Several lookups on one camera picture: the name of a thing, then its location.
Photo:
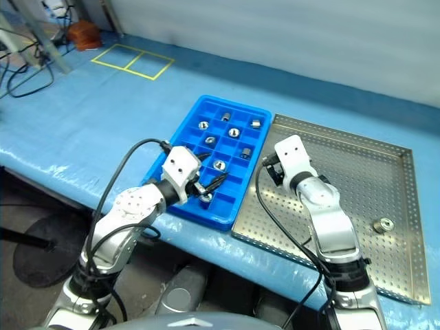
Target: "perforated metal tray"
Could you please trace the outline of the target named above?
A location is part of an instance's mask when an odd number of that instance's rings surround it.
[[[373,262],[368,272],[379,293],[407,303],[430,304],[411,150],[276,115],[261,158],[292,134],[302,138],[313,167],[339,189],[341,205],[354,223],[364,255]],[[306,241],[309,215],[297,198],[275,187],[266,171],[261,172],[260,185],[263,198],[283,225],[299,241]],[[381,217],[394,221],[392,232],[374,231],[373,222]],[[254,176],[232,235],[311,265],[265,214],[255,195]]]

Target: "black wire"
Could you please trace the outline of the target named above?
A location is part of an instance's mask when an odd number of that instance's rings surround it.
[[[136,149],[138,149],[140,146],[147,144],[149,142],[155,142],[160,144],[161,141],[159,139],[145,139],[142,141],[139,141],[138,143],[136,143],[134,146],[132,146],[130,148],[130,150],[128,151],[128,153],[126,153],[126,155],[122,158],[122,161],[119,163],[118,167],[115,170],[115,173],[113,174],[113,176],[111,177],[109,183],[107,184],[107,187],[105,188],[100,201],[98,203],[98,206],[96,207],[96,211],[95,214],[93,216],[93,221],[91,223],[91,228],[90,228],[90,232],[89,232],[89,236],[87,237],[86,240],[86,253],[87,253],[87,258],[90,259],[91,258],[91,240],[93,238],[94,232],[95,232],[95,226],[98,223],[98,221],[100,220],[101,217],[101,213],[102,213],[102,208],[104,207],[104,203],[110,193],[110,190],[113,188],[113,185],[115,184],[116,179],[118,178],[119,174],[121,173],[122,169],[124,168],[125,164],[127,163],[127,161],[129,160],[129,158],[131,157],[131,155],[136,151]]]
[[[92,253],[92,251],[94,249],[91,248],[91,241],[92,241],[92,238],[93,238],[93,235],[94,235],[94,232],[95,232],[96,224],[100,220],[101,213],[102,213],[102,208],[104,206],[104,203],[105,203],[105,201],[106,201],[106,199],[107,199],[107,197],[108,197],[108,195],[110,193],[110,190],[112,189],[113,185],[115,184],[116,179],[118,178],[118,176],[121,173],[122,169],[124,168],[125,164],[128,162],[129,158],[136,151],[136,149],[138,149],[140,146],[142,146],[142,145],[144,145],[146,143],[149,143],[149,142],[156,142],[156,143],[160,144],[161,140],[158,140],[158,139],[145,139],[145,140],[139,141],[134,146],[132,146],[130,148],[129,152],[122,158],[122,161],[119,163],[118,167],[116,168],[115,173],[111,177],[109,183],[107,184],[107,187],[105,188],[105,190],[104,190],[104,192],[103,192],[103,194],[102,194],[102,196],[100,198],[100,201],[98,203],[98,207],[96,208],[95,214],[93,216],[93,220],[92,220],[90,231],[89,231],[89,236],[87,237],[87,240],[86,240],[86,243],[85,243],[85,252],[86,252],[86,255],[87,255],[86,272],[88,273],[89,276],[93,276],[94,275],[94,274],[92,274],[92,272],[95,272],[96,275],[99,275],[99,270],[98,270],[98,268],[97,268],[97,266],[95,264],[94,258],[93,258],[94,257],[94,253]],[[122,302],[122,300],[120,299],[119,295],[116,293],[116,291],[113,288],[108,287],[108,289],[111,292],[111,295],[115,298],[116,302],[118,303],[118,306],[119,306],[119,308],[121,310],[121,314],[122,314],[122,317],[123,317],[124,321],[127,320],[127,311],[125,309],[124,303]]]
[[[266,206],[266,203],[263,201],[263,198],[261,197],[260,192],[260,184],[259,184],[259,177],[261,170],[263,169],[263,165],[258,165],[258,168],[256,170],[256,179],[255,179],[255,190],[256,190],[256,197],[258,198],[258,201],[260,202],[261,206],[263,207],[264,211],[266,211],[267,215],[269,215],[270,219],[278,226],[278,228],[281,229],[281,231],[284,233],[284,235],[287,236],[287,238],[303,253],[306,255],[307,258],[315,265],[316,269],[318,271],[324,272],[324,275],[331,276],[329,270],[327,269],[327,266],[322,263],[322,261],[309,249],[299,244],[299,242],[284,228],[284,226],[281,224],[281,222],[275,217],[275,215],[271,212],[271,210]]]
[[[115,235],[115,234],[117,234],[117,233],[119,233],[119,232],[121,232],[121,231],[123,231],[123,230],[129,229],[129,228],[144,228],[144,229],[147,229],[147,228],[148,228],[148,229],[151,229],[152,231],[154,231],[154,232],[156,233],[156,236],[149,237],[150,239],[159,239],[159,238],[160,238],[160,231],[157,230],[156,228],[154,228],[154,227],[151,226],[151,225],[142,225],[142,224],[136,224],[136,223],[134,223],[134,224],[129,224],[129,225],[123,225],[123,226],[121,226],[121,227],[119,227],[119,228],[116,228],[115,230],[111,231],[110,233],[108,233],[108,234],[105,235],[104,237],[102,237],[102,238],[97,242],[97,244],[95,244],[95,246],[93,247],[93,249],[91,249],[91,255],[92,255],[92,256],[95,256],[96,251],[98,251],[98,249],[100,248],[100,246],[101,246],[101,245],[102,245],[107,239],[109,239],[109,238],[112,237],[113,235]],[[94,272],[95,272],[96,274],[99,274],[99,269],[96,267],[96,264],[92,265],[92,264],[89,262],[89,261],[92,260],[92,259],[87,259],[86,269],[89,269],[89,268],[92,266]],[[125,306],[124,306],[124,302],[122,301],[121,297],[118,295],[118,293],[115,291],[115,289],[113,289],[112,287],[110,287],[110,286],[108,285],[107,282],[103,281],[103,284],[104,284],[104,286],[106,287],[106,289],[110,291],[110,293],[111,293],[111,295],[113,296],[113,298],[116,300],[116,302],[117,302],[117,304],[118,304],[118,306],[119,306],[119,309],[120,309],[120,311],[121,311],[121,314],[122,314],[122,320],[123,320],[124,322],[126,322],[126,321],[127,321],[127,310],[126,310],[126,308],[125,308]]]
[[[91,297],[91,301],[93,301],[93,303],[94,303],[94,305],[98,308],[98,311],[101,313],[101,314],[104,314],[104,315],[106,315],[107,317],[108,317],[108,319],[110,319],[110,321],[112,321],[112,323],[115,325],[116,323],[118,323],[118,321],[116,321],[116,318],[115,318],[115,316],[112,314],[112,313],[110,313],[109,311],[107,311],[107,309],[104,307],[104,306],[102,306],[99,302],[98,302],[98,299],[96,299],[96,297],[91,293],[91,295],[90,295]]]
[[[334,283],[334,281],[332,282],[332,286],[331,286],[331,292],[329,297],[327,298],[327,300],[324,302],[324,304],[321,306],[321,308],[319,308],[318,310],[318,315],[316,316],[316,323],[318,325],[318,329],[321,328],[321,315],[322,313],[328,310],[328,308],[331,305],[331,302],[333,301],[333,299],[335,298],[336,295],[336,284]]]
[[[40,90],[42,90],[42,89],[44,89],[44,88],[46,88],[46,87],[49,87],[50,85],[52,85],[53,83],[54,83],[54,72],[52,71],[52,68],[50,67],[50,64],[49,63],[46,63],[45,64],[45,67],[47,68],[47,70],[49,71],[49,74],[50,74],[50,81],[48,82],[48,83],[46,83],[45,85],[43,85],[43,86],[41,86],[41,87],[39,87],[39,88],[36,88],[36,89],[34,89],[34,90],[32,90],[32,91],[28,91],[28,92],[26,92],[26,93],[22,93],[22,94],[14,94],[14,93],[12,93],[12,91],[13,91],[13,88],[12,88],[12,86],[11,86],[11,84],[12,84],[12,81],[14,80],[14,78],[15,78],[15,76],[17,75],[17,74],[22,74],[24,71],[22,71],[23,69],[26,69],[27,70],[27,68],[28,68],[28,64],[26,63],[26,64],[24,64],[22,67],[20,67],[16,72],[14,72],[12,75],[11,75],[11,77],[9,77],[9,79],[8,79],[8,82],[6,83],[6,89],[7,89],[7,91],[8,91],[8,93],[9,93],[9,95],[11,95],[13,98],[22,98],[22,97],[25,97],[25,96],[28,96],[28,95],[32,95],[32,94],[35,94],[36,92],[38,92],[38,91],[40,91]]]
[[[31,40],[31,42],[33,42],[33,43],[36,42],[34,39],[32,39],[31,37],[29,37],[29,36],[27,36],[27,35],[25,35],[25,34],[18,33],[18,32],[12,31],[12,30],[8,30],[8,29],[5,29],[4,27],[0,27],[0,30],[5,31],[5,32],[7,32],[7,33],[16,34],[17,36],[24,36],[25,38]]]
[[[298,312],[301,310],[307,299],[311,296],[311,294],[316,290],[316,288],[319,286],[322,280],[322,273],[319,273],[318,279],[315,282],[315,285],[311,287],[311,289],[307,292],[307,294],[304,296],[304,298],[296,305],[294,311],[289,315],[289,317],[286,319],[284,324],[282,325],[281,329],[286,329],[289,325],[290,321],[294,319],[294,317],[298,314]]]
[[[69,39],[67,38],[67,33],[69,31],[70,26],[72,25],[72,8],[75,8],[74,5],[69,5],[69,3],[67,3],[67,10],[66,13],[63,16],[63,42],[65,43],[65,47],[66,47],[66,52],[64,54],[67,54],[70,52],[69,50]]]
[[[39,42],[35,41],[34,43],[31,43],[30,45],[27,45],[26,47],[18,50],[17,53],[23,53],[25,50],[28,50],[29,48],[34,47],[35,45],[39,45]],[[10,52],[4,54],[2,57],[0,57],[0,60],[2,60],[3,58],[5,58],[5,57],[7,57],[9,55],[11,55]]]
[[[0,76],[0,89],[1,89],[1,83],[3,82],[3,79],[5,78],[6,72],[9,70],[9,63],[10,63],[10,61],[9,61],[9,56],[8,56],[8,57],[6,57],[6,67],[5,67],[5,70],[3,71],[3,73]]]
[[[303,243],[301,243],[302,246],[307,245],[308,243],[310,243],[311,241],[311,237],[309,237],[308,239],[306,239]]]
[[[266,211],[267,215],[269,215],[269,217],[272,219],[272,221],[281,229],[281,231],[287,236],[287,238],[302,253],[304,253],[309,258],[309,260],[315,265],[316,269],[319,272],[318,280],[316,281],[315,285],[307,292],[307,294],[304,296],[304,298],[298,303],[296,308],[292,311],[290,316],[284,322],[282,329],[286,329],[287,326],[289,325],[289,323],[293,320],[293,318],[298,314],[300,309],[303,307],[303,305],[305,304],[307,299],[313,294],[313,292],[319,286],[319,284],[322,280],[322,275],[325,274],[328,278],[331,278],[331,275],[330,275],[330,272],[327,269],[327,267],[322,263],[322,261],[319,260],[319,258],[317,256],[315,256],[315,254],[313,254],[313,252],[311,252],[309,249],[307,249],[304,246],[305,244],[308,243],[308,240],[305,241],[302,245],[299,244],[299,242],[284,228],[282,223],[275,217],[275,215],[271,212],[271,210],[267,207],[266,203],[263,201],[263,198],[262,198],[261,192],[260,192],[260,183],[259,183],[260,173],[261,173],[262,169],[263,169],[263,165],[262,164],[258,165],[258,168],[256,170],[256,174],[255,174],[256,175],[256,177],[255,177],[255,191],[256,191],[256,197],[257,197],[258,201],[260,202],[264,211]],[[332,291],[333,291],[335,289],[335,285],[334,285],[333,281],[331,283],[333,284],[332,285]],[[330,297],[327,299],[327,301],[324,305],[327,305],[328,302],[331,303],[332,300],[333,299],[331,299],[331,295],[330,295]]]

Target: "metal part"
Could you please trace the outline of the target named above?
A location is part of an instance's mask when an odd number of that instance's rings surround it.
[[[194,188],[197,191],[198,195],[203,195],[206,192],[205,187],[203,187],[200,182],[194,183]]]
[[[130,188],[121,192],[115,199],[112,209],[96,224],[92,247],[102,237],[123,225],[153,222],[165,211],[162,193],[154,184]],[[123,230],[109,239],[96,251],[94,261],[102,274],[120,272],[127,264],[141,228]],[[85,249],[82,249],[80,262],[87,264]]]
[[[389,218],[383,217],[373,224],[373,228],[379,234],[383,234],[394,229],[394,222]]]
[[[316,254],[320,260],[350,263],[362,258],[353,224],[340,207],[338,190],[318,177],[302,180],[296,190],[309,211],[311,232],[314,241],[319,242]]]
[[[72,330],[89,329],[85,325],[94,323],[98,314],[95,313],[96,307],[90,299],[78,297],[69,289],[69,283],[72,277],[68,278],[56,299],[56,302],[43,323],[44,327],[50,325],[69,324]],[[111,299],[111,295],[99,298],[98,302],[106,306]],[[77,322],[69,323],[70,319],[76,319]]]
[[[240,130],[239,130],[239,129],[235,129],[235,128],[230,129],[230,130],[229,130],[229,136],[230,136],[231,138],[237,138],[237,137],[239,137],[239,136],[240,136]]]
[[[223,160],[215,160],[214,163],[212,164],[214,166],[214,168],[218,171],[224,171],[226,169],[226,164]]]
[[[258,120],[258,119],[253,119],[252,122],[250,123],[250,126],[251,126],[253,129],[259,129],[259,128],[261,127],[260,120]]]
[[[229,122],[230,119],[231,119],[231,114],[229,112],[225,112],[221,116],[221,121],[223,121],[223,122]]]
[[[202,208],[207,209],[209,208],[209,205],[212,201],[212,194],[209,192],[208,194],[200,195],[199,200],[200,200],[200,206]]]
[[[199,128],[200,129],[207,129],[209,127],[209,123],[208,122],[200,122],[199,123]]]
[[[250,159],[250,156],[252,154],[252,150],[250,150],[249,148],[243,148],[243,150],[241,151],[240,157],[248,160]]]
[[[204,203],[210,203],[212,201],[212,194],[209,192],[206,195],[200,195],[199,199]]]
[[[113,4],[109,0],[100,0],[100,4],[111,28],[114,32],[119,34],[119,37],[122,38],[124,36],[124,31],[122,30],[121,24],[116,16],[116,12],[113,9]]]
[[[328,287],[326,287],[326,290],[328,294],[331,291]],[[360,291],[337,291],[335,298],[333,299],[333,306],[335,308],[338,321],[341,325],[341,330],[386,329],[386,323],[379,306],[376,288],[372,282],[370,282],[368,287]],[[361,316],[363,316],[364,322],[370,322],[368,326],[365,323],[356,323],[358,318],[361,318]]]
[[[378,292],[407,303],[430,304],[424,240],[411,150],[276,115],[261,157],[275,143],[299,134],[313,167],[329,178],[341,194]],[[266,171],[260,187],[270,210],[299,241],[310,236],[309,215],[299,200],[276,188]],[[371,219],[386,215],[392,232],[372,235]],[[247,188],[232,229],[235,237],[305,265],[311,263],[265,216],[255,196],[254,179]]]
[[[217,139],[215,138],[215,136],[208,136],[208,137],[205,139],[205,143],[206,143],[206,144],[209,144],[209,145],[211,146],[211,145],[215,144],[216,140],[217,140]]]

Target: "hex nut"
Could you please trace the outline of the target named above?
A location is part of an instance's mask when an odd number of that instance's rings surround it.
[[[243,148],[243,150],[241,151],[240,157],[248,160],[250,159],[250,156],[252,154],[252,150],[250,150],[249,148]]]
[[[199,128],[200,129],[207,129],[209,127],[209,123],[208,122],[200,122],[199,123]]]
[[[212,164],[214,166],[214,168],[218,171],[224,171],[226,169],[226,164],[223,160],[215,160],[214,163]]]
[[[231,114],[229,112],[225,112],[222,116],[221,116],[221,121],[222,122],[229,122],[229,120],[231,119]]]
[[[258,120],[258,119],[253,119],[252,122],[251,122],[251,124],[250,124],[250,126],[251,126],[253,129],[259,129],[259,128],[261,127],[260,120]]]
[[[199,199],[204,203],[210,203],[212,201],[212,194],[209,192],[206,195],[200,195]]]
[[[230,129],[230,130],[229,130],[229,136],[230,136],[231,138],[237,138],[237,137],[239,137],[239,136],[240,136],[240,130],[239,130],[239,129],[236,129],[236,128],[232,128],[232,129]]]
[[[205,139],[205,143],[206,144],[209,144],[209,145],[211,145],[211,144],[215,144],[215,142],[216,142],[216,138],[215,138],[215,136],[208,136],[206,139]]]
[[[382,217],[373,224],[373,228],[379,234],[383,234],[394,229],[394,222],[389,218]]]

